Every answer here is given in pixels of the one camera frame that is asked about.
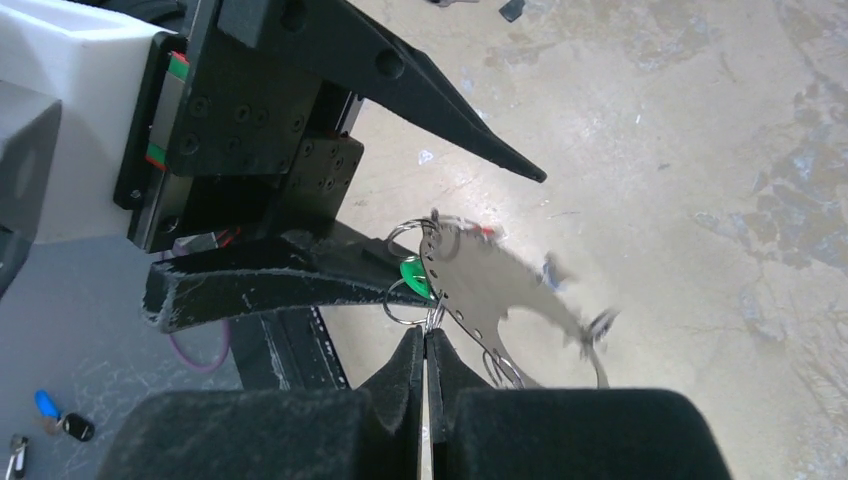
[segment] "metal plate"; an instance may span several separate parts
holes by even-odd
[[[592,362],[598,386],[608,386],[603,368],[580,319],[542,281],[542,276],[498,244],[454,222],[436,221],[426,228],[420,253],[427,277],[456,322],[498,359],[515,386],[539,387],[539,383],[515,364],[498,333],[498,322],[507,319],[511,307],[525,307],[561,328],[574,339]]]

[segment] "concrete floor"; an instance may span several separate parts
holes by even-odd
[[[342,220],[386,235],[435,206],[503,225],[529,262],[555,251],[580,277],[571,305],[623,312],[613,386],[687,395],[736,478],[848,478],[848,3],[533,0],[513,24],[498,2],[354,3],[549,178],[371,103]],[[326,316],[355,384],[402,333],[376,308]],[[502,333],[524,369],[591,384],[561,332],[523,318]]]

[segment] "blue tip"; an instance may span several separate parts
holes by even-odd
[[[35,392],[35,406],[45,417],[52,417],[56,420],[62,418],[62,412],[59,411],[59,408],[53,403],[53,399],[44,390]]]

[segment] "purple cable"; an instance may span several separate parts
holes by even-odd
[[[174,248],[171,249],[171,255],[174,257],[182,257],[183,255],[188,255],[189,251],[186,250],[185,247],[180,245],[179,243],[174,243]],[[165,252],[162,252],[160,255],[161,260],[166,260]],[[221,320],[221,350],[218,352],[218,357],[214,362],[208,365],[201,365],[196,363],[194,360],[190,359],[188,355],[183,352],[182,347],[180,347],[179,342],[177,342],[177,337],[173,334],[168,335],[168,342],[171,344],[171,349],[174,350],[174,353],[177,355],[177,359],[179,359],[180,363],[185,365],[186,367],[194,370],[197,373],[212,373],[215,370],[221,368],[221,365],[224,364],[224,360],[227,359],[227,356],[230,354],[230,322],[229,320]]]

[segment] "purple wire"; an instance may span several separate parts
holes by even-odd
[[[186,250],[185,247],[174,242],[174,248],[171,249],[171,255],[174,257],[182,257],[188,254],[189,251]],[[165,260],[165,252],[162,252],[159,258],[161,260]],[[177,337],[173,334],[168,335],[168,342],[171,344],[171,349],[177,355],[177,359],[180,363],[197,373],[212,373],[221,368],[221,365],[224,364],[224,360],[226,360],[227,356],[230,354],[230,321],[221,320],[221,327],[221,350],[218,352],[218,357],[215,361],[208,365],[202,365],[190,359],[188,355],[183,352],[182,347],[180,347],[179,342],[177,342]]]

